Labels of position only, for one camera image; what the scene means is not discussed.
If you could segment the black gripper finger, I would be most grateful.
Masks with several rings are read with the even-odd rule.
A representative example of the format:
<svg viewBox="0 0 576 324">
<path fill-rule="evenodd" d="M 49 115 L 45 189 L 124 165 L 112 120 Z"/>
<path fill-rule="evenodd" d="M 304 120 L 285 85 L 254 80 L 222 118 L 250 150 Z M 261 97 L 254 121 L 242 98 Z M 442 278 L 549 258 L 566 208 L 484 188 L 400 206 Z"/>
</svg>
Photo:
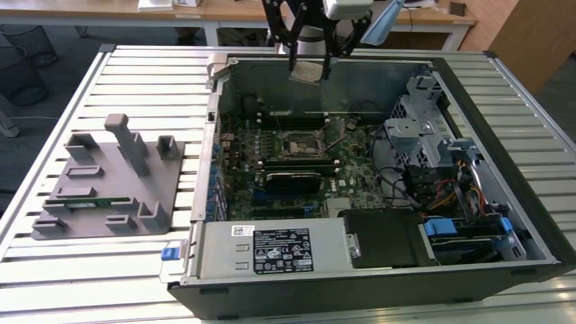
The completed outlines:
<svg viewBox="0 0 576 324">
<path fill-rule="evenodd" d="M 322 74 L 320 77 L 321 80 L 326 80 L 329 77 L 332 59 L 338 59 L 341 56 L 348 56 L 353 52 L 353 49 L 360 43 L 361 37 L 366 32 L 369 23 L 369 18 L 353 20 L 352 32 L 349 33 L 342 42 L 338 42 L 336 37 L 336 22 L 329 22 L 322 27 L 322 36 L 325 41 L 325 57 L 322 61 Z"/>
<path fill-rule="evenodd" d="M 281 4 L 288 4 L 288 9 L 294 17 L 292 26 L 288 28 L 281 15 Z M 297 39 L 304 26 L 309 22 L 309 5 L 306 1 L 261 1 L 266 23 L 269 27 L 269 39 L 282 44 L 289 49 L 289 71 L 294 71 L 297 63 Z"/>
</svg>

